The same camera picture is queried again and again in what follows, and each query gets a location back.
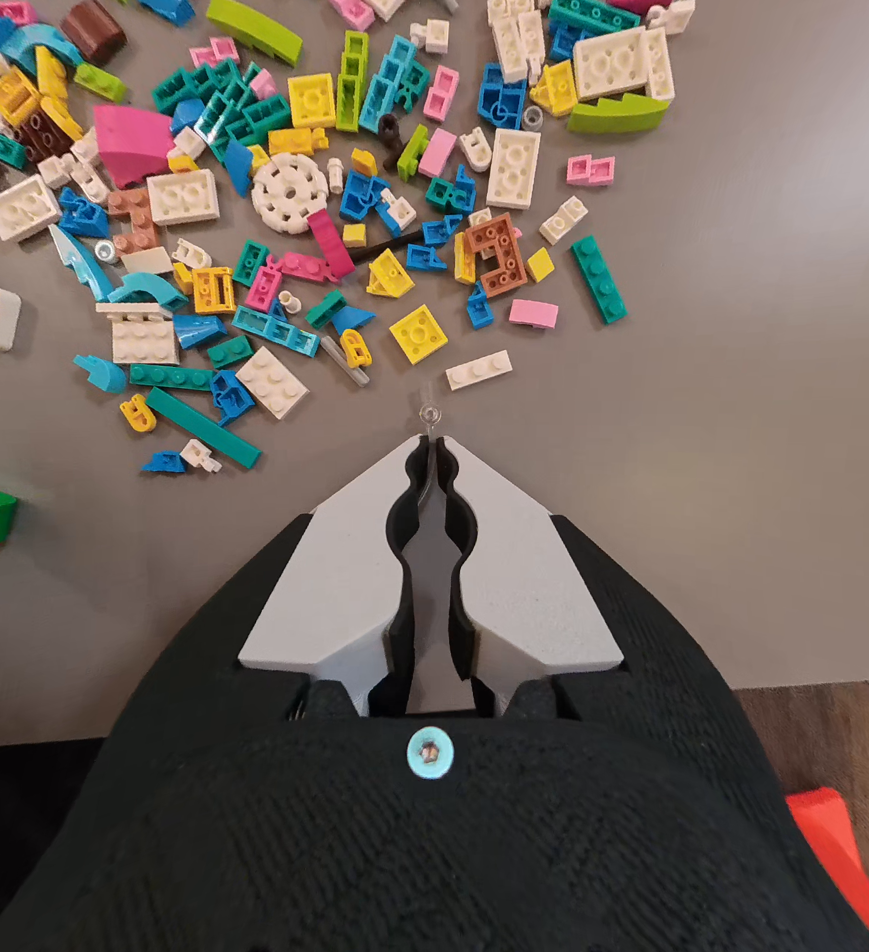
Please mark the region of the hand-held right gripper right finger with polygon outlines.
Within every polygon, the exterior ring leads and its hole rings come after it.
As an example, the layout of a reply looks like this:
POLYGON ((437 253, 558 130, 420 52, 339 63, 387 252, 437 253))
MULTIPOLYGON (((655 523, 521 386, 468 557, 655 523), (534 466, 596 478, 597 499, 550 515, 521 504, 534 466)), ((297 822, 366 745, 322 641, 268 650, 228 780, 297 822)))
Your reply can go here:
POLYGON ((611 670, 623 654, 554 518, 450 437, 436 444, 452 569, 449 636, 477 712, 501 715, 520 684, 611 670))

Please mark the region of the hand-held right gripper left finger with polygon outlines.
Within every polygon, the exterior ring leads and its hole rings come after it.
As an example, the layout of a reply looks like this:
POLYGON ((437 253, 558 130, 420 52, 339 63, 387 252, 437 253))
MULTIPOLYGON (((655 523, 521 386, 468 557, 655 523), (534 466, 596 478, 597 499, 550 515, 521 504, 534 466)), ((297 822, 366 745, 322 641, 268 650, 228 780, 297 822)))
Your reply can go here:
POLYGON ((411 437, 312 511, 244 666, 340 682, 361 715, 406 711, 415 653, 403 551, 427 475, 428 437, 411 437))

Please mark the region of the white three-stud plate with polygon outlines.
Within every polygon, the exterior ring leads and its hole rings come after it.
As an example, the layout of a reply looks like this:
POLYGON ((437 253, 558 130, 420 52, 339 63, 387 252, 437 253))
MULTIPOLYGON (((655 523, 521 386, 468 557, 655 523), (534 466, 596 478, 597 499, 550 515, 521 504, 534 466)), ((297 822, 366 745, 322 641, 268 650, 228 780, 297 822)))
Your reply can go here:
POLYGON ((512 360, 506 350, 482 356, 448 368, 445 372, 451 391, 486 382, 512 372, 512 360))

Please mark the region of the grey desk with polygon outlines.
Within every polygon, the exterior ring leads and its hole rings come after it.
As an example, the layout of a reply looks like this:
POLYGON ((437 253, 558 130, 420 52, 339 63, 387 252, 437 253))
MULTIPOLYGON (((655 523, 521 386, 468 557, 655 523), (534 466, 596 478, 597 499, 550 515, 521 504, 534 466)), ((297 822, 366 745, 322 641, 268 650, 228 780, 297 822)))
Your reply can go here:
POLYGON ((187 437, 134 434, 77 354, 107 321, 47 234, 0 241, 22 312, 0 352, 0 744, 106 734, 170 638, 299 512, 443 427, 567 515, 671 608, 733 686, 869 679, 869 2, 698 2, 669 41, 655 130, 547 119, 524 253, 571 194, 587 216, 523 295, 549 332, 473 331, 464 287, 422 275, 375 311, 370 385, 278 356, 309 387, 234 426, 243 470, 149 477, 187 437), (451 391, 506 350, 512 372, 451 391))

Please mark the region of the orange plastic object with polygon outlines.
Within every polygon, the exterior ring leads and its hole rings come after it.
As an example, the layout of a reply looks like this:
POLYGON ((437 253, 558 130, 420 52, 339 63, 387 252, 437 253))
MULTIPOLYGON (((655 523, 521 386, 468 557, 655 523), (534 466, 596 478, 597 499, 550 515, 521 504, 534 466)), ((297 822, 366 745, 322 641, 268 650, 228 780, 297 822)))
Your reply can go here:
POLYGON ((844 798, 821 787, 788 795, 785 803, 822 867, 869 930, 869 876, 844 798))

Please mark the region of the pile of colourful toy bricks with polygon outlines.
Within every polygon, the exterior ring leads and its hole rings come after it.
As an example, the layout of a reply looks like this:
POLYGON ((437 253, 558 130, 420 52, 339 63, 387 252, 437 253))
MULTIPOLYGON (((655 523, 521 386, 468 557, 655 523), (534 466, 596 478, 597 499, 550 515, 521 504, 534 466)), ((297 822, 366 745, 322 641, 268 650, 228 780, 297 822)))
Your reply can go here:
MULTIPOLYGON (((462 87, 442 61, 450 19, 395 33, 372 65, 369 30, 404 2, 330 2, 346 30, 334 72, 297 67, 302 37, 246 2, 210 2, 216 34, 190 65, 125 104, 108 70, 128 34, 103 2, 56 25, 31 2, 0 2, 0 241, 47 234, 110 324, 112 355, 77 355, 89 383, 131 396, 132 431, 158 419, 190 435, 153 473, 251 469, 260 451, 232 426, 277 420, 309 394, 265 343, 325 353, 358 386, 375 314, 341 284, 397 301, 415 274, 465 288, 474 329, 491 303, 554 271, 549 251, 587 213, 568 197, 523 255, 511 213, 529 209, 547 118, 618 136, 662 124, 676 94, 668 42, 695 2, 486 2, 493 57, 465 133, 448 119, 462 87)), ((20 297, 0 289, 0 352, 20 297)))

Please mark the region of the person's black pants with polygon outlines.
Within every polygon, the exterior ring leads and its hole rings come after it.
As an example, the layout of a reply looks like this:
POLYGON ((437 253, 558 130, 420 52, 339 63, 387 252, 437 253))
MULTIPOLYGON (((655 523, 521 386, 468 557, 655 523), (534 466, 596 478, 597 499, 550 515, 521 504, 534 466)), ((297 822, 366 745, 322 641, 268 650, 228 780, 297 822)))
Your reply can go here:
POLYGON ((56 837, 103 743, 0 746, 0 913, 56 837))

